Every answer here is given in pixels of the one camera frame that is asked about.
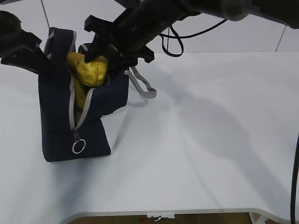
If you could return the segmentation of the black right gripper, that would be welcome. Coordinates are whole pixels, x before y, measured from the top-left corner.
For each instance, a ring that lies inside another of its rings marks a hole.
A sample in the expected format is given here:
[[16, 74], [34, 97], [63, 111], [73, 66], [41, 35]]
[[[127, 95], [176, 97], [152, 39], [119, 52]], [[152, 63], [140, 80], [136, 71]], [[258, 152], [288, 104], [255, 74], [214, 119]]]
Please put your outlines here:
[[90, 15], [85, 20], [85, 31], [94, 32], [93, 41], [85, 53], [85, 63], [94, 61], [99, 56], [108, 60], [108, 73], [138, 64], [138, 58], [150, 63], [155, 59], [154, 52], [145, 43], [133, 41], [136, 28], [122, 31], [116, 23]]

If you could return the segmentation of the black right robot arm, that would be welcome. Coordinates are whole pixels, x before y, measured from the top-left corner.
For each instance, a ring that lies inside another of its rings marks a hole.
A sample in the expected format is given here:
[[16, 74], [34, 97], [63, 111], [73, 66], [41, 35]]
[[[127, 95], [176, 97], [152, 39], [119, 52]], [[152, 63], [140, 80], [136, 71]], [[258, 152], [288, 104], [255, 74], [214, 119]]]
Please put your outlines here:
[[187, 17], [207, 14], [224, 21], [240, 21], [255, 15], [284, 24], [292, 29], [299, 27], [297, 0], [119, 0], [125, 7], [113, 22], [90, 15], [85, 20], [85, 31], [95, 36], [85, 54], [89, 63], [104, 56], [109, 69], [136, 66], [138, 59], [146, 63], [155, 59], [147, 44]]

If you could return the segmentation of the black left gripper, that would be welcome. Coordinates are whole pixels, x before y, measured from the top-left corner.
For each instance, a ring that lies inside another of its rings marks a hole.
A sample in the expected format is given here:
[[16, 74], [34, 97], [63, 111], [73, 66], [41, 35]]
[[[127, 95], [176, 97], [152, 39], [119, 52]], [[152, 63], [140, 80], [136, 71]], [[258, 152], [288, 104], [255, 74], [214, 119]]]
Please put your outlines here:
[[14, 14], [0, 11], [0, 63], [51, 76], [53, 64], [40, 50], [42, 40], [21, 27]]

